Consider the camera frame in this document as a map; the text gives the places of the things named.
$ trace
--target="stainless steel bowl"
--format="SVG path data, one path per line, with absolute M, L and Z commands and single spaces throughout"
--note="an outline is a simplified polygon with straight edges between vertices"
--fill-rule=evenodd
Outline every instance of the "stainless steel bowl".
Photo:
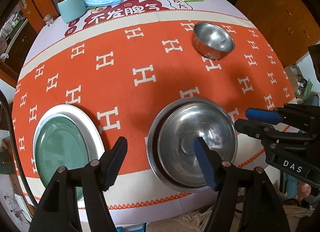
M 213 116 L 213 113 L 210 113 L 209 115 L 211 117 L 207 118 L 208 121 L 212 121 L 213 127 L 211 127 L 209 123 L 203 123 L 202 118 L 205 117 L 205 114 L 202 114 L 201 117 L 200 113 L 190 111 L 189 117 L 185 115 L 185 118 L 179 118 L 179 122 L 175 127 L 173 127 L 174 125 L 171 126 L 171 128 L 173 128 L 172 131 L 177 131 L 176 137 L 173 137 L 172 140 L 167 139 L 168 144 L 167 146 L 165 145 L 166 149 L 162 149 L 162 139 L 166 136 L 165 134 L 167 134 L 166 126 L 172 123 L 172 116 L 174 117 L 178 111 L 180 111 L 180 108 L 189 107 L 192 103 L 206 104 L 209 108 L 204 106 L 205 109 L 216 113 L 215 116 Z M 185 127 L 188 128 L 188 132 L 183 135 Z M 220 135 L 219 132 L 221 130 L 228 130 L 226 127 L 229 128 L 228 135 L 226 135 L 229 139 L 222 135 L 221 141 L 217 141 L 217 137 L 214 135 Z M 184 98 L 166 106 L 155 118 L 148 134 L 147 156 L 155 175 L 168 187 L 181 192 L 199 192 L 209 188 L 204 181 L 200 168 L 196 165 L 197 161 L 193 153 L 193 141 L 198 136 L 204 137 L 211 148 L 221 147 L 220 149 L 216 148 L 220 156 L 225 160 L 233 161 L 237 149 L 236 131 L 229 115 L 216 103 L 198 97 Z M 173 152 L 177 152 L 176 158 L 173 158 L 173 155 L 169 156 L 169 154 Z M 177 165 L 178 168 L 184 166 L 184 168 L 182 168 L 184 171 L 180 173 L 180 177 L 177 177 L 175 175 L 176 172 L 171 171 L 171 165 L 167 164 L 167 158 L 169 157 L 173 160 L 173 165 Z
M 199 22 L 193 27 L 192 43 L 196 50 L 210 59 L 222 59 L 235 48 L 231 35 L 215 24 Z

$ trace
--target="metal bowl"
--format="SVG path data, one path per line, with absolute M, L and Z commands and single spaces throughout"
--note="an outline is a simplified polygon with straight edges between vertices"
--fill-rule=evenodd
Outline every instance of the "metal bowl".
M 231 35 L 215 24 L 199 22 L 193 27 L 192 43 L 196 50 L 210 59 L 222 59 L 232 52 L 235 42 Z
M 155 120 L 152 123 L 152 126 L 150 128 L 150 131 L 148 134 L 148 139 L 147 139 L 147 156 L 148 156 L 148 161 L 150 163 L 151 169 L 154 172 L 154 174 L 166 186 L 168 186 L 174 190 L 180 191 L 180 192 L 199 192 L 199 191 L 203 191 L 203 190 L 206 190 L 209 188 L 205 182 L 202 185 L 200 183 L 195 184 L 194 182 L 191 182 L 189 184 L 181 183 L 179 178 L 176 178 L 174 175 L 172 175 L 171 172 L 169 172 L 170 168 L 168 166 L 165 165 L 165 168 L 164 168 L 164 163 L 166 162 L 166 159 L 165 159 L 166 156 L 163 157 L 162 154 L 158 153 L 159 152 L 159 150 L 158 150 L 159 134 L 160 134 L 160 131 L 162 130 L 162 135 L 163 135 L 164 129 L 162 129 L 162 127 L 164 126 L 164 123 L 168 124 L 169 121 L 167 119 L 170 118 L 170 116 L 176 110 L 178 110 L 179 108 L 181 108 L 183 106 L 189 105 L 191 103 L 206 103 L 208 105 L 211 105 L 212 108 L 215 108 L 215 110 L 221 111 L 221 114 L 217 113 L 216 118 L 218 117 L 218 119 L 219 119 L 219 117 L 222 117 L 222 119 L 225 119 L 225 122 L 227 122 L 231 125 L 230 126 L 231 131 L 230 131 L 229 136 L 232 137 L 232 144 L 231 145 L 234 146 L 233 153 L 232 153 L 233 155 L 235 154 L 235 151 L 237 149 L 237 136 L 236 136 L 235 129 L 233 127 L 232 120 L 230 119 L 229 115 L 226 114 L 225 111 L 220 106 L 218 106 L 216 103 L 214 103 L 210 100 L 207 100 L 207 99 L 203 99 L 203 98 L 191 97 L 191 98 L 184 98 L 184 99 L 177 100 L 177 101 L 169 104 L 168 106 L 166 106 L 158 114 L 158 116 L 155 118 Z M 192 164 L 195 163 L 196 161 L 194 161 L 194 159 L 195 159 L 195 156 L 189 155 L 188 160 L 190 160 L 189 161 L 190 163 L 192 163 Z

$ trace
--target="metal screw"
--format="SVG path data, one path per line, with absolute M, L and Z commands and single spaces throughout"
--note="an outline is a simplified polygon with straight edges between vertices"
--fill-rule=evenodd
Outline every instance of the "metal screw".
M 263 170 L 263 168 L 262 167 L 260 167 L 260 166 L 258 166 L 258 167 L 256 167 L 256 172 L 258 172 L 258 173 L 263 173 L 264 172 L 264 170 Z
M 229 161 L 222 161 L 222 165 L 224 167 L 230 167 L 231 166 L 231 163 Z
M 66 170 L 66 167 L 65 167 L 65 166 L 60 166 L 60 167 L 58 167 L 58 169 L 57 169 L 57 171 L 58 171 L 59 173 L 63 173 L 65 170 Z
M 90 165 L 91 166 L 97 166 L 99 164 L 99 160 L 92 160 L 91 162 L 90 162 Z

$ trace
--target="large metal bowl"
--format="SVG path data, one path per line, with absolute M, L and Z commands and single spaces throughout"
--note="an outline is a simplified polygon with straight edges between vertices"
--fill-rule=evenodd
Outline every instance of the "large metal bowl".
M 180 99 L 177 100 L 171 104 L 169 104 L 168 106 L 166 106 L 159 114 L 158 116 L 155 118 L 149 134 L 148 134 L 148 139 L 147 139 L 147 156 L 148 156 L 148 161 L 150 163 L 151 169 L 153 170 L 153 172 L 155 173 L 155 175 L 168 187 L 180 191 L 180 192 L 199 192 L 199 191 L 203 191 L 208 189 L 209 187 L 206 185 L 204 178 L 202 176 L 201 170 L 199 169 L 198 166 L 195 167 L 195 164 L 197 163 L 196 161 L 196 157 L 193 153 L 193 147 L 190 148 L 190 146 L 188 147 L 188 143 L 184 144 L 183 149 L 180 147 L 179 142 L 177 142 L 177 140 L 182 140 L 182 138 L 184 137 L 183 134 L 178 134 L 177 133 L 177 138 L 173 138 L 172 141 L 169 141 L 168 143 L 168 147 L 171 146 L 172 150 L 170 149 L 170 152 L 173 152 L 176 148 L 177 152 L 179 152 L 180 155 L 182 155 L 182 158 L 175 158 L 173 159 L 173 163 L 177 164 L 177 165 L 181 165 L 181 162 L 185 161 L 186 163 L 190 164 L 190 167 L 187 168 L 187 171 L 190 171 L 190 173 L 188 174 L 188 172 L 184 172 L 181 175 L 185 176 L 185 179 L 181 179 L 181 177 L 176 177 L 175 173 L 171 172 L 171 167 L 170 164 L 167 165 L 167 158 L 166 157 L 171 157 L 168 154 L 170 154 L 169 151 L 166 152 L 167 149 L 160 149 L 158 150 L 159 146 L 161 146 L 162 144 L 162 139 L 159 139 L 159 135 L 160 132 L 162 133 L 162 136 L 164 135 L 164 133 L 166 133 L 166 128 L 164 126 L 168 125 L 168 123 L 171 123 L 171 120 L 169 121 L 169 119 L 172 118 L 172 116 L 175 116 L 173 113 L 177 113 L 178 110 L 180 108 L 183 107 L 187 107 L 189 105 L 192 105 L 192 103 L 201 103 L 201 104 L 207 104 L 210 106 L 210 110 L 216 111 L 216 120 L 213 120 L 213 122 L 215 123 L 220 123 L 220 119 L 221 123 L 223 127 L 225 127 L 226 123 L 227 126 L 229 126 L 229 133 L 228 133 L 228 137 L 230 137 L 230 144 L 228 144 L 229 142 L 227 142 L 224 139 L 224 136 L 222 137 L 221 140 L 221 144 L 217 143 L 216 141 L 213 141 L 210 138 L 209 133 L 211 133 L 212 135 L 212 131 L 210 131 L 210 127 L 208 126 L 204 126 L 202 123 L 200 122 L 194 122 L 191 121 L 191 119 L 185 118 L 185 119 L 181 119 L 180 118 L 180 122 L 179 125 L 177 125 L 177 127 L 174 130 L 179 130 L 179 127 L 185 127 L 186 125 L 189 128 L 189 130 L 194 130 L 191 128 L 192 123 L 195 124 L 196 126 L 201 126 L 203 127 L 205 130 L 204 131 L 198 131 L 198 132 L 189 132 L 188 134 L 186 134 L 185 139 L 183 141 L 186 141 L 190 139 L 190 144 L 193 144 L 193 141 L 196 137 L 198 136 L 202 136 L 204 137 L 204 139 L 206 140 L 206 142 L 208 143 L 208 145 L 213 148 L 216 146 L 221 146 L 223 147 L 223 150 L 220 149 L 219 154 L 222 156 L 223 159 L 225 160 L 229 160 L 229 161 L 233 161 L 236 149 L 237 149 L 237 136 L 236 136 L 236 131 L 234 129 L 233 126 L 233 122 L 231 120 L 231 118 L 229 117 L 229 115 L 227 113 L 225 113 L 225 111 L 218 106 L 216 103 L 207 100 L 207 99 L 203 99 L 203 98 L 198 98 L 198 97 L 191 97 L 191 98 L 184 98 L 184 99 Z M 223 154 L 224 149 L 226 147 L 230 147 L 228 152 L 229 154 Z
M 195 24 L 192 43 L 200 54 L 214 60 L 227 56 L 236 46 L 227 31 L 208 22 Z

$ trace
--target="door handle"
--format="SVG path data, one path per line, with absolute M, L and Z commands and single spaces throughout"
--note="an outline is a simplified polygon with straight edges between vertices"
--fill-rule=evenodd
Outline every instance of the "door handle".
M 307 32 L 305 32 L 304 30 L 303 30 L 303 32 L 305 33 L 305 35 L 306 35 L 308 38 L 310 38 L 309 35 L 307 34 Z
M 292 14 L 287 9 L 285 9 L 285 11 L 287 11 L 289 13 L 289 15 L 292 16 Z
M 22 3 L 22 6 L 23 6 L 23 9 L 26 9 L 28 7 L 28 4 L 27 4 L 26 0 L 21 0 L 21 3 Z

